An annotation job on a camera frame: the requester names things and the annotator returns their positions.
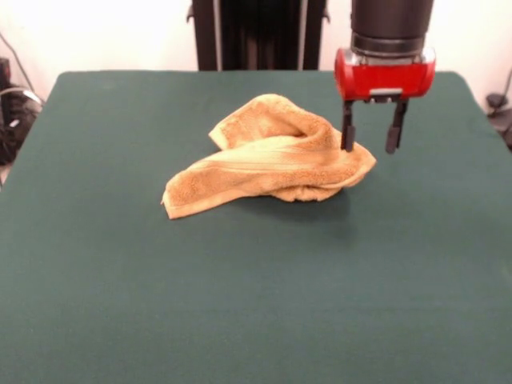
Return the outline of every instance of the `black cable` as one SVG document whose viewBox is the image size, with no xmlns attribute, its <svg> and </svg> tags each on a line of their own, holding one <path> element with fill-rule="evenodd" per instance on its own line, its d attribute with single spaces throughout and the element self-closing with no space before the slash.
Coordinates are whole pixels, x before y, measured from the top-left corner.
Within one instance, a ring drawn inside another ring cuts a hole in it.
<svg viewBox="0 0 512 384">
<path fill-rule="evenodd" d="M 0 32 L 0 40 L 3 41 L 3 43 L 7 46 L 7 48 L 9 48 L 10 52 L 13 54 L 14 56 L 14 59 L 16 60 L 16 63 L 18 64 L 18 67 L 20 69 L 20 71 L 22 72 L 23 74 L 23 77 L 25 78 L 26 80 L 26 83 L 28 84 L 30 90 L 32 92 L 34 92 L 34 86 L 32 85 L 32 82 L 30 81 L 28 75 L 26 74 L 25 72 L 25 68 L 23 68 L 23 65 L 22 65 L 22 62 L 20 61 L 19 57 L 18 57 L 18 54 L 16 53 L 16 50 L 14 50 L 14 48 L 12 47 L 11 44 L 9 44 L 9 42 L 6 40 L 6 38 L 3 36 L 2 32 Z"/>
<path fill-rule="evenodd" d="M 512 80 L 512 69 L 510 69 L 510 71 L 509 71 L 509 77 L 506 79 L 505 90 L 503 91 L 503 95 L 502 95 L 502 104 L 503 104 L 503 102 L 505 101 L 506 94 L 508 94 L 508 93 L 509 93 L 510 80 Z"/>
</svg>

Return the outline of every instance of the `white wall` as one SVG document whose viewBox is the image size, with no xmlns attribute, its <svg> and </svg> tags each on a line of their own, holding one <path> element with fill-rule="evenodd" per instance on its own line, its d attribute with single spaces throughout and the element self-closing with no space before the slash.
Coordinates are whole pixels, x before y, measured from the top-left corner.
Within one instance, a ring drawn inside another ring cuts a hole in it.
<svg viewBox="0 0 512 384">
<path fill-rule="evenodd" d="M 0 31 L 18 50 L 36 90 L 47 96 L 65 70 L 196 70 L 194 24 L 185 23 L 190 3 L 0 0 Z M 322 70 L 331 70 L 336 49 L 350 39 L 350 0 L 329 0 L 329 10 Z M 464 76 L 484 105 L 487 93 L 502 90 L 512 66 L 512 2 L 434 0 L 427 40 L 437 51 L 438 68 Z M 0 54 L 6 52 L 0 44 Z"/>
</svg>

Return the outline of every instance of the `orange towel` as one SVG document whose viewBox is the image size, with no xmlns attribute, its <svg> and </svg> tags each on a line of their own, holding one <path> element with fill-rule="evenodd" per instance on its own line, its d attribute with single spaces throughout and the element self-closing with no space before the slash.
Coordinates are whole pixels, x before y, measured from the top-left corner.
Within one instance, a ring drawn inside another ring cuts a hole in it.
<svg viewBox="0 0 512 384">
<path fill-rule="evenodd" d="M 221 151 L 169 180 L 162 204 L 169 218 L 180 218 L 249 196 L 324 200 L 360 182 L 376 163 L 357 143 L 341 151 L 341 137 L 283 96 L 258 96 L 216 125 L 210 138 Z"/>
</svg>

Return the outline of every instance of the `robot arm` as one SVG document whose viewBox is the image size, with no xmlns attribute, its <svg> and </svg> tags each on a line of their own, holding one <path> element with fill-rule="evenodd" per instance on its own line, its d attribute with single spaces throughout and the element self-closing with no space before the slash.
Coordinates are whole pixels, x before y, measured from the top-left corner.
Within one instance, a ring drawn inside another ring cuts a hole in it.
<svg viewBox="0 0 512 384">
<path fill-rule="evenodd" d="M 425 48 L 434 0 L 352 0 L 352 39 L 336 54 L 334 76 L 343 98 L 342 150 L 351 151 L 356 101 L 396 102 L 386 152 L 400 146 L 409 98 L 434 80 L 435 53 Z"/>
</svg>

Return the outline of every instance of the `table surface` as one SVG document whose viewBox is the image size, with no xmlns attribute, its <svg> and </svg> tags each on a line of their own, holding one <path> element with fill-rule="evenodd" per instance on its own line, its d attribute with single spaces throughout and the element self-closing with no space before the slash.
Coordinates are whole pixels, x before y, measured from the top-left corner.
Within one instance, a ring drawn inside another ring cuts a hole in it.
<svg viewBox="0 0 512 384">
<path fill-rule="evenodd" d="M 510 153 L 440 73 L 378 159 L 320 203 L 170 221 L 167 180 L 258 94 L 333 124 L 331 73 L 62 75 L 0 194 L 0 382 L 512 382 Z"/>
</svg>

